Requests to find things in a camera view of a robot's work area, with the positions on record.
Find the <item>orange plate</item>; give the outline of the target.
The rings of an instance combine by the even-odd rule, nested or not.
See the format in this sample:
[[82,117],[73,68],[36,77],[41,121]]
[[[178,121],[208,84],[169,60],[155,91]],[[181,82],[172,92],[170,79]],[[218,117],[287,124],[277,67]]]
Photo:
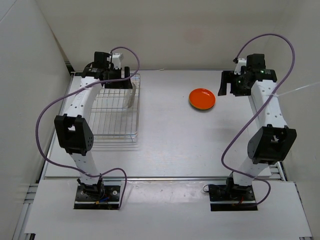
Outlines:
[[216,102],[216,96],[208,89],[196,88],[192,90],[188,99],[213,100]]

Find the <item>green plate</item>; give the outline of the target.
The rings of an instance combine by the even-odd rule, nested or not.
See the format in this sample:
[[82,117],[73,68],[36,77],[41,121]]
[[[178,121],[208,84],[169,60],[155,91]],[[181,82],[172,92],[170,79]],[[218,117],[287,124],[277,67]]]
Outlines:
[[195,108],[196,110],[200,110],[200,111],[207,111],[210,110],[211,108],[213,108],[215,106],[216,101],[209,99],[209,100],[205,100],[205,99],[189,99],[189,104]]

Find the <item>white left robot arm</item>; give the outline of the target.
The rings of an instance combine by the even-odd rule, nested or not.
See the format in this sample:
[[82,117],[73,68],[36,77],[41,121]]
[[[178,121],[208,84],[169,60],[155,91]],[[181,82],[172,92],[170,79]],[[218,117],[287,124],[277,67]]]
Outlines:
[[83,171],[79,183],[89,185],[87,194],[93,200],[103,198],[105,188],[98,183],[100,173],[91,153],[94,134],[89,126],[89,118],[96,96],[105,86],[101,81],[130,76],[129,67],[121,68],[123,58],[121,53],[96,51],[93,62],[80,74],[79,88],[83,91],[76,93],[67,110],[54,119],[59,145],[70,155],[76,167]]

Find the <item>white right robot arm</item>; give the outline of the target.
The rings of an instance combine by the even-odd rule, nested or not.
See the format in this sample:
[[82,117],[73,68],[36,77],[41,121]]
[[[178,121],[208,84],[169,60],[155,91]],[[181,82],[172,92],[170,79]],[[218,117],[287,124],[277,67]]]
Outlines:
[[247,144],[247,158],[227,179],[224,193],[230,200],[238,199],[252,185],[265,168],[282,162],[297,138],[297,131],[285,121],[276,97],[277,76],[266,68],[264,54],[254,53],[236,60],[234,71],[223,71],[219,96],[230,93],[249,98],[252,113],[256,115],[258,130]]

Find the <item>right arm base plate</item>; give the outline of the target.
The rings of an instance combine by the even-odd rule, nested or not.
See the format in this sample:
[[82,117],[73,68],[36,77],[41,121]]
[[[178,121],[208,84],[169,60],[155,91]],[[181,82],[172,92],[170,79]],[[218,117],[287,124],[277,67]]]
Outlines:
[[245,192],[227,192],[226,185],[208,185],[211,212],[242,212],[257,211],[257,202],[253,187],[250,185]]

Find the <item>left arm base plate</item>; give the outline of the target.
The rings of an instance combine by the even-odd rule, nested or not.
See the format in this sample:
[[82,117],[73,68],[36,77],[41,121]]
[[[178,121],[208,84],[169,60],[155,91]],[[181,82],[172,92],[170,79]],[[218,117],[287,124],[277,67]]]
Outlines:
[[105,185],[100,195],[89,194],[84,186],[78,185],[73,208],[75,210],[118,210],[120,185]]

